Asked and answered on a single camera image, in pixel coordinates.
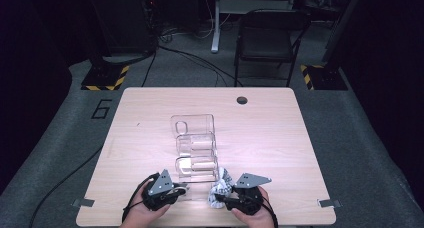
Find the metal bracket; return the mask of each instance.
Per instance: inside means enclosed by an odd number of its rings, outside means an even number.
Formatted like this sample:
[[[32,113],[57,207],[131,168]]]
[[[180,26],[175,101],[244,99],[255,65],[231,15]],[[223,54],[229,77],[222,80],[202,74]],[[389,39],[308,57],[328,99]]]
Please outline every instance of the metal bracket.
[[[92,207],[94,204],[94,200],[89,199],[75,199],[74,202],[72,202],[71,206],[80,208],[81,206],[88,206]]]
[[[271,178],[243,173],[234,186],[237,188],[253,188],[271,181]]]
[[[339,208],[342,207],[342,203],[339,200],[317,200],[318,205],[322,208],[324,207],[333,207],[333,208]]]
[[[162,192],[170,191],[174,188],[171,177],[167,169],[164,169],[158,179],[153,184],[152,188],[149,190],[149,195],[156,195]]]

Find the black chair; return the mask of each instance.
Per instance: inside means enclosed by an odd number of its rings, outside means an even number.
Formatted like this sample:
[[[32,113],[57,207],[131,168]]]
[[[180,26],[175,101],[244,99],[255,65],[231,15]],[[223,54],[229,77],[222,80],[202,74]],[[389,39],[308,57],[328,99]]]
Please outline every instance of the black chair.
[[[277,69],[262,67],[260,75],[240,78],[286,80],[286,87],[289,87],[301,38],[310,24],[309,15],[301,11],[260,9],[245,14],[237,38],[234,87],[241,84],[238,81],[240,60],[262,62],[255,64],[254,71],[261,69],[263,62],[278,63]],[[288,76],[262,76],[266,68],[281,73],[279,68],[283,63],[290,63]]]

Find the chair leg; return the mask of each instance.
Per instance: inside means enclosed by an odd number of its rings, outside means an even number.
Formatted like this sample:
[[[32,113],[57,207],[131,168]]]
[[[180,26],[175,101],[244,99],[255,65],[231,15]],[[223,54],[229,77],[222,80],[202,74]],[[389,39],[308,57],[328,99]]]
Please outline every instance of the chair leg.
[[[296,61],[293,61],[290,65],[290,71],[289,71],[289,76],[287,77],[287,83],[286,83],[286,87],[290,87],[290,80],[291,80],[291,76],[293,74],[293,69],[294,69],[294,63]]]
[[[281,68],[282,64],[283,64],[283,62],[278,63],[277,70]]]
[[[234,65],[236,67],[235,73],[234,73],[234,87],[237,87],[237,79],[238,79],[238,66],[239,66],[239,61],[238,61],[238,57],[236,57],[234,59]]]

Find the wooden table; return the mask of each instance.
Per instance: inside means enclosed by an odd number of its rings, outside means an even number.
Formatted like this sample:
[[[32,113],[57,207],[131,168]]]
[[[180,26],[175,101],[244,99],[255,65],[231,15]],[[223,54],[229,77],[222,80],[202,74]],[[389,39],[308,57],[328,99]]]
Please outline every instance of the wooden table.
[[[247,103],[237,103],[238,97]],[[124,91],[82,206],[79,226],[119,226],[136,186],[168,169],[177,152],[173,115],[212,114],[219,165],[234,180],[244,172],[272,178],[263,185],[280,225],[328,225],[329,199],[295,95],[290,88],[128,88]],[[231,212],[202,201],[178,201],[154,225],[241,226]]]

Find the table grommet hole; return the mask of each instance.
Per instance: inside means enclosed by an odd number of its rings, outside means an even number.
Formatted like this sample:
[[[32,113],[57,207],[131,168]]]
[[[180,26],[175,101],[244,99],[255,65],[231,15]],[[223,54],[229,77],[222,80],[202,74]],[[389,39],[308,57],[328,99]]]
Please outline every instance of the table grommet hole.
[[[239,96],[237,97],[237,103],[240,105],[245,105],[247,103],[247,98],[244,96]]]

